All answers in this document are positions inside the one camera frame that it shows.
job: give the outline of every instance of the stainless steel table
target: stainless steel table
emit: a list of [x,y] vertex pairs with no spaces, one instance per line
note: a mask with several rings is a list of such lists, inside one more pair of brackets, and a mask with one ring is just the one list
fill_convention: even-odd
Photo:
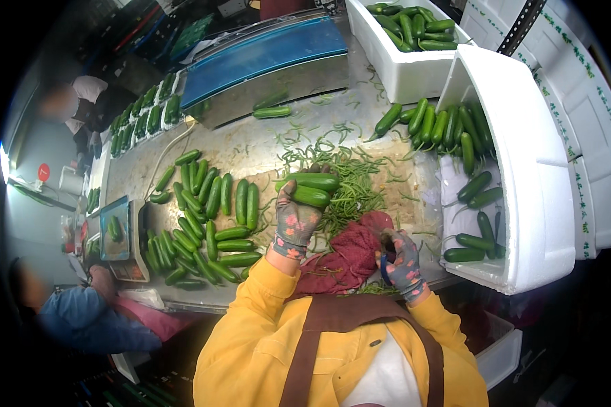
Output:
[[[294,124],[303,124],[306,129],[319,126],[315,130],[304,132],[312,140],[312,143],[315,142],[317,137],[333,129],[334,124],[346,122],[349,127],[354,127],[350,124],[350,122],[354,122],[362,128],[362,137],[359,138],[360,132],[358,130],[353,131],[342,145],[353,147],[359,143],[374,157],[389,156],[394,160],[402,157],[407,153],[409,143],[400,141],[398,134],[395,132],[387,133],[380,140],[362,143],[363,140],[370,137],[375,123],[389,109],[390,103],[384,97],[384,92],[380,92],[380,86],[368,82],[373,73],[370,71],[370,65],[366,60],[364,50],[350,34],[348,21],[345,18],[339,19],[337,25],[348,44],[350,89],[332,93],[334,97],[331,99],[331,103],[325,106],[310,102],[321,100],[318,96],[289,103],[293,112],[295,112],[295,117],[291,120]],[[379,81],[377,75],[373,81]],[[152,181],[155,184],[164,169],[171,165],[174,159],[184,151],[199,149],[203,151],[202,158],[208,160],[209,166],[220,168],[221,175],[230,172],[235,180],[246,178],[249,182],[256,182],[261,190],[265,185],[268,185],[261,193],[260,201],[261,206],[263,206],[272,197],[275,197],[274,184],[270,180],[278,178],[279,172],[277,169],[283,167],[283,162],[277,155],[282,155],[285,149],[277,143],[274,131],[282,134],[291,127],[292,124],[288,118],[258,120],[253,117],[245,117],[214,131],[209,131],[201,124],[196,124],[186,138],[176,143],[168,151]],[[405,134],[406,130],[403,127],[399,126],[397,128]],[[181,124],[112,161],[106,191],[107,204],[123,195],[128,195],[129,199],[146,197],[147,187],[150,184],[154,166],[161,152],[187,128],[186,124]],[[335,144],[338,143],[338,138],[338,133],[330,133],[326,136],[327,140]],[[295,144],[290,148],[305,148],[309,143],[302,139],[300,144]],[[397,164],[395,168],[391,165],[388,166],[393,173],[405,176],[411,173],[412,175],[406,183],[387,183],[386,170],[373,176],[374,187],[380,188],[385,193],[387,205],[385,211],[391,214],[394,221],[398,215],[401,227],[408,232],[437,232],[440,236],[443,221],[440,210],[440,181],[436,176],[438,168],[436,154],[419,153],[412,160],[395,161],[395,163]],[[175,180],[180,180],[179,171],[175,171],[169,185]],[[414,202],[402,199],[400,192],[416,197],[421,201]],[[148,205],[150,207],[148,208],[147,227],[152,227],[156,231],[161,229],[171,231],[177,227],[176,219],[180,216],[180,211],[175,200],[171,200],[166,205],[150,203]],[[273,216],[273,211],[268,211],[267,215]],[[218,229],[233,225],[229,217],[221,214],[216,219],[216,224]],[[268,244],[273,236],[273,230],[273,227],[268,227],[256,237],[256,240],[260,244]],[[415,234],[412,238],[417,243],[420,240],[427,243],[427,245],[424,244],[420,247],[421,273],[432,289],[461,281],[459,277],[447,273],[438,264],[438,257],[432,254],[428,248],[429,246],[434,251],[439,250],[440,240],[437,236]],[[156,288],[166,305],[177,309],[224,313],[228,304],[234,299],[237,287],[234,284],[226,284],[225,287],[217,289],[209,286],[204,291],[188,292],[168,287],[164,284],[162,278],[152,277],[150,283],[122,283],[122,287]]]

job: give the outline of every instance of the worker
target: worker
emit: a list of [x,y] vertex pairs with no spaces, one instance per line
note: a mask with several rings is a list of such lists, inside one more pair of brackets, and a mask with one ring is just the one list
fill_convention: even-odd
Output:
[[59,293],[52,293],[41,271],[35,258],[17,258],[9,268],[9,287],[21,319],[36,326],[29,331],[40,331],[57,345],[89,354],[148,352],[192,322],[116,296],[104,267],[90,268],[89,288]]
[[292,200],[295,188],[290,180],[279,191],[274,240],[198,357],[195,405],[487,406],[459,316],[427,286],[404,231],[383,233],[397,252],[387,273],[407,310],[374,294],[284,304],[322,216]]
[[54,83],[43,96],[41,114],[55,122],[65,122],[77,144],[80,171],[101,154],[99,134],[113,119],[138,99],[121,86],[109,85],[94,76],[77,77],[72,84]]

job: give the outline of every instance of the red circular sign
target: red circular sign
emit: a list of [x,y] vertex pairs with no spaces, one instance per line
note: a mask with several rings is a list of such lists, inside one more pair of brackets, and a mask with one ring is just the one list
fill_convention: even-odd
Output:
[[43,163],[38,167],[38,179],[45,182],[48,178],[50,178],[50,167],[48,164]]

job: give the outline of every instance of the yellow jacket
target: yellow jacket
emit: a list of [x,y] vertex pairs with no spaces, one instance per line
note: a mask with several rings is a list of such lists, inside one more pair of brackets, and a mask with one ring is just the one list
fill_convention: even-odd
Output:
[[[299,275],[289,277],[263,257],[217,323],[196,363],[195,406],[278,406],[311,297],[288,302]],[[409,312],[443,348],[446,406],[488,406],[486,384],[464,345],[460,319],[434,293]],[[309,406],[338,406],[353,390],[385,340],[396,339],[412,366],[423,405],[429,370],[423,343],[403,321],[369,324],[348,333],[323,332],[310,385]]]

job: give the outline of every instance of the brown apron strap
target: brown apron strap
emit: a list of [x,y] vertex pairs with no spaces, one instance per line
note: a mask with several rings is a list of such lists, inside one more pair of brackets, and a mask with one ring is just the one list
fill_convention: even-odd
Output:
[[307,405],[312,371],[317,360],[321,332],[350,332],[360,325],[397,317],[406,320],[421,338],[430,368],[430,391],[427,407],[443,407],[443,351],[431,334],[390,298],[359,294],[337,297],[318,294],[312,297],[303,333],[287,372],[280,407]]

